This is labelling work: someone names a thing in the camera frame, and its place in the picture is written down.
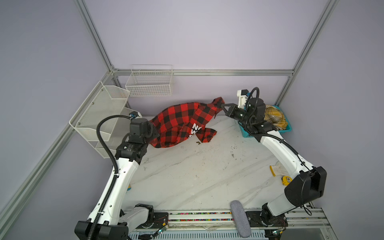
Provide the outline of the red black plaid shirt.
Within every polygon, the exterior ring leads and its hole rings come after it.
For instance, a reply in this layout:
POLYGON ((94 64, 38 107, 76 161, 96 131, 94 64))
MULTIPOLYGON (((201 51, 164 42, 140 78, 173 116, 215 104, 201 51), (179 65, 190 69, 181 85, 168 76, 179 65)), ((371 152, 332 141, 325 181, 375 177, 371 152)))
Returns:
POLYGON ((159 137, 151 141, 155 148, 174 147, 196 136, 200 142, 208 143, 217 131, 207 128, 207 124, 222 110, 225 101, 218 97, 211 103, 184 103, 170 106, 157 114, 151 123, 159 137))

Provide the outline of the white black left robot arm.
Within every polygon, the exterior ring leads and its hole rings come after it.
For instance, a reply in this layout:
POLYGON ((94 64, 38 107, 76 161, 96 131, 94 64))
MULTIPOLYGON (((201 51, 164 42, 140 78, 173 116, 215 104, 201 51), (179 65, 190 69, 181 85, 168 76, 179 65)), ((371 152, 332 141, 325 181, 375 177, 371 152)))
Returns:
POLYGON ((101 126, 116 115, 103 119, 97 125, 97 137, 109 155, 113 170, 106 187, 94 210, 85 221, 78 221, 75 234, 80 240, 127 240, 137 227, 151 227, 154 224, 154 207, 137 204, 133 210, 124 213, 122 204, 130 182, 142 158, 147 153, 148 144, 159 136, 155 126, 143 118, 131 118, 130 131, 112 154, 101 135, 101 126))

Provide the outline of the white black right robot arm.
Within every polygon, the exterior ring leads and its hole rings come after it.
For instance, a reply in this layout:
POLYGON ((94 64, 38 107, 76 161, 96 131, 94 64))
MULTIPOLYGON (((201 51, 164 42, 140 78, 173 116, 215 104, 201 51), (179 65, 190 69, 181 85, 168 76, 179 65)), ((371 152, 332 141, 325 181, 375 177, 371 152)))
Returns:
POLYGON ((240 109, 236 104, 223 104, 221 108, 226 116, 237 120, 249 135, 267 147, 292 178, 280 196, 262 206, 262 225, 271 227, 285 213, 324 195, 326 170, 305 160, 273 124, 265 121, 265 105, 248 104, 246 109, 240 109))

